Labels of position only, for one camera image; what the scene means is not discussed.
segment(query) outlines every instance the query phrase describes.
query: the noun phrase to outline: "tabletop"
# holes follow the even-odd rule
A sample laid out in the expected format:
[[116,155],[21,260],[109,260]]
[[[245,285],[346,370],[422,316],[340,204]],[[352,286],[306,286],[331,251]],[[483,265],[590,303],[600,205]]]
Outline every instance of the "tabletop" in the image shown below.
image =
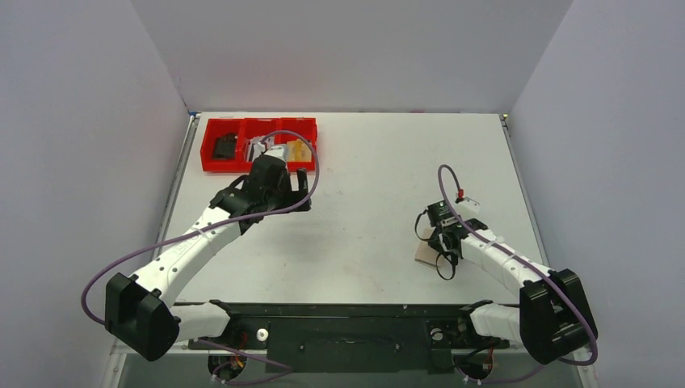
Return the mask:
[[237,177],[202,171],[204,130],[209,119],[220,117],[316,118],[321,177],[309,212],[252,226],[197,274],[181,302],[516,303],[518,296],[469,262],[460,262],[454,279],[445,281],[414,261],[414,220],[441,199],[442,163],[456,170],[465,195],[480,202],[481,221],[543,263],[497,115],[202,112],[172,192],[167,238],[185,232]]

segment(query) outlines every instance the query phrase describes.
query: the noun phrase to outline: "red storage container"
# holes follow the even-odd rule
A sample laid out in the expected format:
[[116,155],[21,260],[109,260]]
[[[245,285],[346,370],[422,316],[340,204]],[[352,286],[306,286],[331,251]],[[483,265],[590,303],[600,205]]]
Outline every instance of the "red storage container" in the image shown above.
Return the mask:
[[[248,172],[252,162],[247,162],[250,139],[261,137],[279,129],[287,129],[302,135],[317,149],[317,121],[314,118],[282,117],[274,119],[245,118],[245,119],[210,119],[204,133],[200,157],[202,169],[207,172]],[[214,146],[219,137],[230,133],[237,134],[235,159],[214,159]],[[275,144],[286,144],[296,140],[293,135],[278,134],[274,136]],[[305,168],[314,171],[313,157],[309,162],[289,162],[288,170],[295,171]]]

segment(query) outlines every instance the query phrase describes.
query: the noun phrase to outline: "white wall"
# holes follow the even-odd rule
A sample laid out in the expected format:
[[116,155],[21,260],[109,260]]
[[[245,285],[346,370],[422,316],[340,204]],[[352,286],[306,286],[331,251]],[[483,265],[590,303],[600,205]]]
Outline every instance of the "white wall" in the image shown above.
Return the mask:
[[0,386],[98,386],[112,337],[79,294],[154,240],[186,111],[128,1],[16,0],[0,117]]
[[549,261],[576,271],[603,386],[683,386],[685,2],[575,0],[511,113]]
[[132,0],[192,110],[508,112],[571,0]]

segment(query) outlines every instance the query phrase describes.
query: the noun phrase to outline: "red tray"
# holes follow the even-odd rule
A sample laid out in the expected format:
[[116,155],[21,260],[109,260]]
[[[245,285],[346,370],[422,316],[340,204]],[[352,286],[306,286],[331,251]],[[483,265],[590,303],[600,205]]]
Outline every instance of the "red tray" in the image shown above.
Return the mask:
[[[278,129],[287,129],[302,135],[317,149],[317,121],[314,118],[305,117],[281,117],[274,119],[210,119],[207,130],[204,132],[200,158],[202,169],[207,172],[248,172],[252,168],[252,162],[246,161],[246,150],[253,137],[264,136]],[[219,137],[229,133],[237,134],[237,145],[234,160],[213,159],[214,145]],[[296,137],[287,134],[274,136],[276,144],[285,144],[295,140]],[[288,170],[295,171],[305,168],[314,171],[314,160],[310,162],[289,162]]]

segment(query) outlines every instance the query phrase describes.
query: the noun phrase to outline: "white round knob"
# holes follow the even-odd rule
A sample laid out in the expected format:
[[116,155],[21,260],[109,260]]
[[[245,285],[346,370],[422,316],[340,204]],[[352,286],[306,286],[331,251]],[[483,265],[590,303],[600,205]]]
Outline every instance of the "white round knob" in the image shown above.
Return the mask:
[[269,332],[267,331],[267,329],[257,330],[257,340],[264,342],[267,340],[267,338],[269,338]]

